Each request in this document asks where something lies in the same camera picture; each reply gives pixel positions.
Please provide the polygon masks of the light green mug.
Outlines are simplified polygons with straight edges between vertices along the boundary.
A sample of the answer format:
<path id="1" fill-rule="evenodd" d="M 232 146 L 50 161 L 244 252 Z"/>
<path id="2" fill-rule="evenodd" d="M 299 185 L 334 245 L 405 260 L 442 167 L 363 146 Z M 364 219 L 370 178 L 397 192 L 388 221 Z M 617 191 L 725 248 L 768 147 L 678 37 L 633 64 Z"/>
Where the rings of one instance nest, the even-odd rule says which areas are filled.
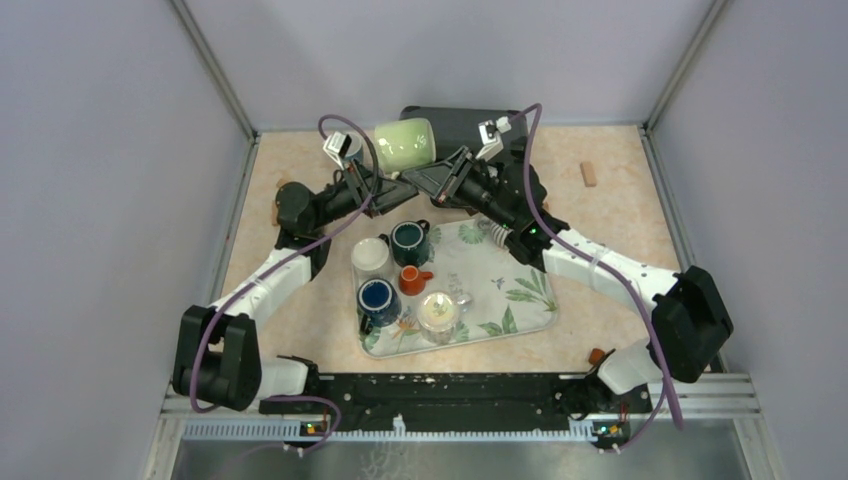
<path id="1" fill-rule="evenodd" d="M 431 123 L 424 118 L 377 125 L 374 144 L 384 174 L 425 166 L 436 159 L 434 132 Z"/>

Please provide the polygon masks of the light blue dotted mug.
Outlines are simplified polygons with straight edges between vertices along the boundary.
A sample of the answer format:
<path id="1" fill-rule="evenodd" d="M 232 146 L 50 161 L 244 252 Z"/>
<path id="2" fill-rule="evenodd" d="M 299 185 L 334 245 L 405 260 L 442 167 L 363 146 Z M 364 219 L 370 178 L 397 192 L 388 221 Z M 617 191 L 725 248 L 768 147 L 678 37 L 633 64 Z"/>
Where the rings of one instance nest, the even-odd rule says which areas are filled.
<path id="1" fill-rule="evenodd" d="M 357 162 L 362 163 L 364 161 L 364 141 L 361 136 L 355 133 L 351 133 L 350 144 L 345 151 L 345 155 L 343 156 L 343 160 L 345 162 Z"/>

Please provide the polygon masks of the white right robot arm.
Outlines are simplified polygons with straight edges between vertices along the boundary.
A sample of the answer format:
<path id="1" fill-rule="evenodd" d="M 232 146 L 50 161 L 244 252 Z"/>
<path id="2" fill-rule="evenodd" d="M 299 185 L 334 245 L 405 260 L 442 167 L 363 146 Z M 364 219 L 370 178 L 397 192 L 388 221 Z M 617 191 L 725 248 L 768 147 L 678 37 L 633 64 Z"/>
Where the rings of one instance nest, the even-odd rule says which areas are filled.
<path id="1" fill-rule="evenodd" d="M 646 383 L 697 382 L 733 332 L 709 272 L 654 267 L 588 239 L 545 210 L 547 191 L 526 162 L 488 167 L 461 148 L 399 177 L 436 204 L 469 208 L 505 228 L 506 248 L 520 263 L 579 282 L 642 318 L 647 339 L 609 354 L 586 385 L 600 412 Z"/>

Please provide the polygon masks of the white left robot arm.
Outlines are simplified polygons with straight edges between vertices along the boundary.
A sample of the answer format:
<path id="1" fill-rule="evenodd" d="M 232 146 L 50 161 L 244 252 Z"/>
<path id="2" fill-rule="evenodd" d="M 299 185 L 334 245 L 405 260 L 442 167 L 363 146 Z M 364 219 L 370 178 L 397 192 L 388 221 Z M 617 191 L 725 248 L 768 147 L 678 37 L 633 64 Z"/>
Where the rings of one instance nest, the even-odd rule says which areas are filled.
<path id="1" fill-rule="evenodd" d="M 262 385 L 258 332 L 298 289 L 325 267 L 332 240 L 359 216 L 375 217 L 417 196 L 412 184 L 352 163 L 315 193 L 300 182 L 279 186 L 279 227 L 265 262 L 229 294 L 182 315 L 171 386 L 197 413 L 245 410 Z"/>

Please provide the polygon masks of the dark teal mug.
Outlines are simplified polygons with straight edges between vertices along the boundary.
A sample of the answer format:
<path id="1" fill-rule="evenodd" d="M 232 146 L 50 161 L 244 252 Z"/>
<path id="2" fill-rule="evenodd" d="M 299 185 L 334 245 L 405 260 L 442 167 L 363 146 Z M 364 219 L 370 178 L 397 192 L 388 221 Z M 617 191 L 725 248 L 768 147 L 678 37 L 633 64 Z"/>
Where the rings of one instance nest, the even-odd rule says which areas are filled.
<path id="1" fill-rule="evenodd" d="M 393 227 L 389 235 L 394 262 L 399 267 L 423 266 L 429 258 L 427 220 L 404 221 Z"/>

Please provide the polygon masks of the white ribbed mug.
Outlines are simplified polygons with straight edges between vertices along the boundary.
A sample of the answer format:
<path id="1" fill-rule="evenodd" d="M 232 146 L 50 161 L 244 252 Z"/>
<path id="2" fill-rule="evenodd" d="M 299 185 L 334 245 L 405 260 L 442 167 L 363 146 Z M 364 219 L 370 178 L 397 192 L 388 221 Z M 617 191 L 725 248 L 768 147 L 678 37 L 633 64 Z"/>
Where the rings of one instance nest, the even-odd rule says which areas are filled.
<path id="1" fill-rule="evenodd" d="M 351 265 L 359 281 L 374 278 L 389 280 L 393 274 L 394 263 L 386 241 L 371 237 L 360 240 L 353 246 Z"/>

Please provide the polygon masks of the dark blue mug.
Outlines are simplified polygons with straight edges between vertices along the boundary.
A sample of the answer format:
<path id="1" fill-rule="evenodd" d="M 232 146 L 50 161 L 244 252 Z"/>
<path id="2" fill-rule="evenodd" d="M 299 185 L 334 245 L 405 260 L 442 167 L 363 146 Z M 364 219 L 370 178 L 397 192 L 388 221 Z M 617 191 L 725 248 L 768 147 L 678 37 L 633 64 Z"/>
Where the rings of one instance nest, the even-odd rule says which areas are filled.
<path id="1" fill-rule="evenodd" d="M 402 304 L 395 288 L 382 278 L 369 279 L 358 288 L 357 308 L 359 332 L 368 335 L 375 328 L 394 324 L 400 317 Z"/>

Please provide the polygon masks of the dark green carrying case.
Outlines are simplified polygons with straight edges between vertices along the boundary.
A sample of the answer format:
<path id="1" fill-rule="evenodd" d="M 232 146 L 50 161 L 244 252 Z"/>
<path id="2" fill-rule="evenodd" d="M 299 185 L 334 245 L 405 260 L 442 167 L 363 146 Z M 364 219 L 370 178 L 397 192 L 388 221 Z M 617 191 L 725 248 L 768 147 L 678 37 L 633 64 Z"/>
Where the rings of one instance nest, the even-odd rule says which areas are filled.
<path id="1" fill-rule="evenodd" d="M 511 117 L 516 113 L 518 113 L 518 110 L 410 105 L 400 112 L 398 119 L 427 119 L 433 130 L 436 159 L 443 160 L 455 153 L 461 146 L 466 146 L 476 153 L 483 146 L 478 129 L 479 124 L 488 120 L 497 120 L 503 116 Z M 519 119 L 508 132 L 502 135 L 503 149 L 489 162 L 523 161 L 528 132 L 527 120 Z"/>

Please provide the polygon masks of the grey striped ribbed cup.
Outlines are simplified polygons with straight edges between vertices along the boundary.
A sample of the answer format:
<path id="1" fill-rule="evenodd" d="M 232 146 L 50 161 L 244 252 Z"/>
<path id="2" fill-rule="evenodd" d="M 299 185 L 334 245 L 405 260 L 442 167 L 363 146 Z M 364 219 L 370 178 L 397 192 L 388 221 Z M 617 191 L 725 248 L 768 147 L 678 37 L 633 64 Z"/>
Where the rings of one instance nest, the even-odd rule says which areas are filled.
<path id="1" fill-rule="evenodd" d="M 504 250 L 508 249 L 506 242 L 508 240 L 509 235 L 512 233 L 512 230 L 510 228 L 507 228 L 502 224 L 494 222 L 489 225 L 489 233 L 493 243 L 498 248 Z"/>

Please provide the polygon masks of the small orange cup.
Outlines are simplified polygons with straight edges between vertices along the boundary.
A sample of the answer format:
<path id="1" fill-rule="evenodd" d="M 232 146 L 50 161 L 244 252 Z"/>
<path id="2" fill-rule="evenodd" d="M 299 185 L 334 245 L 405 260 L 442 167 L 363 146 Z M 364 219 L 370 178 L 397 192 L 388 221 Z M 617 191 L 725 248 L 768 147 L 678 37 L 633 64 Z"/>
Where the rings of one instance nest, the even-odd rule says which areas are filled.
<path id="1" fill-rule="evenodd" d="M 414 297 L 421 294 L 433 278 L 432 272 L 422 271 L 414 265 L 404 266 L 399 273 L 398 288 L 402 294 Z"/>

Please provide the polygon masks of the floral white serving tray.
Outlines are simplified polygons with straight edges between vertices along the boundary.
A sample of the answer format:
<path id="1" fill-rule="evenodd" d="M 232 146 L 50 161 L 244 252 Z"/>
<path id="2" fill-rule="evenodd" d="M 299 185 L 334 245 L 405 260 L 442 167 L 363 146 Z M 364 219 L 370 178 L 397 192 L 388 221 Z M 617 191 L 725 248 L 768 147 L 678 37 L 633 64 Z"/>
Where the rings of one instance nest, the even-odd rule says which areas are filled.
<path id="1" fill-rule="evenodd" d="M 516 261 L 503 227 L 475 218 L 433 226 L 421 266 L 424 288 L 400 294 L 398 317 L 359 326 L 363 351 L 376 359 L 423 353 L 551 326 L 559 306 L 546 274 Z"/>

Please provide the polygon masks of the wooden block right rear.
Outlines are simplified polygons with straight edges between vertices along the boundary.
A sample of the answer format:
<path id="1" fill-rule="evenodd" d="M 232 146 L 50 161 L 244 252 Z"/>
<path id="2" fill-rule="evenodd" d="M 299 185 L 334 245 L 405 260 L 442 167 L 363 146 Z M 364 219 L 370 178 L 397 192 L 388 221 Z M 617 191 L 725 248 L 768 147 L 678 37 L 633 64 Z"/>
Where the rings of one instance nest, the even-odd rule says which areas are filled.
<path id="1" fill-rule="evenodd" d="M 587 188 L 596 187 L 598 184 L 597 174 L 595 172 L 594 165 L 589 162 L 581 162 L 580 163 L 580 171 L 583 179 L 583 183 Z"/>

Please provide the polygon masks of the small red-brown block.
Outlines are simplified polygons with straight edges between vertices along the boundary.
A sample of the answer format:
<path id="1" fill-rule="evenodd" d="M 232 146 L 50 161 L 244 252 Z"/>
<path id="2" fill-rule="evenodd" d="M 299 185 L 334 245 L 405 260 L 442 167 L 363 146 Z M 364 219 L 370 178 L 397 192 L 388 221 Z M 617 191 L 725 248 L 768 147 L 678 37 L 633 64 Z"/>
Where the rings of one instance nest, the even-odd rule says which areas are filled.
<path id="1" fill-rule="evenodd" d="M 588 362 L 592 366 L 598 366 L 604 360 L 606 355 L 606 351 L 599 348 L 593 348 L 588 356 Z"/>

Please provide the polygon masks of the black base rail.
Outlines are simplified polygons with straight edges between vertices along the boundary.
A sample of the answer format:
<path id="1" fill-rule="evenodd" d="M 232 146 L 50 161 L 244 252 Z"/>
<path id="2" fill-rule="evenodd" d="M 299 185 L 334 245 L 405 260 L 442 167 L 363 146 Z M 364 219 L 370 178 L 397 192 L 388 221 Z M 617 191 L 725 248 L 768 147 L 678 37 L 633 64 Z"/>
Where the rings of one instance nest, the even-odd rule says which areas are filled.
<path id="1" fill-rule="evenodd" d="M 594 373 L 321 373 L 309 363 L 297 395 L 262 394 L 264 415 L 305 418 L 313 435 L 564 432 L 592 415 L 590 436 L 628 437 L 629 417 L 653 408 L 645 386 L 618 395 Z"/>

